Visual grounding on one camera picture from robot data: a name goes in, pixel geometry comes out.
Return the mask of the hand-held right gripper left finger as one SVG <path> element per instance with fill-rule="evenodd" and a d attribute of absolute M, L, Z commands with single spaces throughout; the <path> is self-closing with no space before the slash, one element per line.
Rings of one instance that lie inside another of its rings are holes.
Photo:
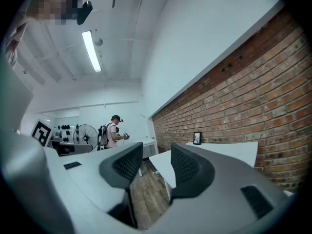
<path fill-rule="evenodd" d="M 52 148 L 44 152 L 75 228 L 137 228 L 130 185 L 142 164 L 142 142 L 63 157 Z"/>

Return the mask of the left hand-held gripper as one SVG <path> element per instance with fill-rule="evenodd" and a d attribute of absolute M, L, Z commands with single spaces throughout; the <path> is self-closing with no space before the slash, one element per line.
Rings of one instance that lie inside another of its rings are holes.
<path fill-rule="evenodd" d="M 39 141 L 43 147 L 50 147 L 56 150 L 59 156 L 69 156 L 75 153 L 73 145 L 62 141 L 62 134 L 60 131 L 52 129 L 52 127 L 45 124 L 38 119 L 33 127 L 31 136 Z"/>

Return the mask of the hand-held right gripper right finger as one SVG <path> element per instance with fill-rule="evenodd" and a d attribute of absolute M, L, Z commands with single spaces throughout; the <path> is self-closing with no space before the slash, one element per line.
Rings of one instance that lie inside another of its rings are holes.
<path fill-rule="evenodd" d="M 171 145 L 176 187 L 150 234 L 261 234 L 289 197 L 246 162 L 196 146 Z"/>

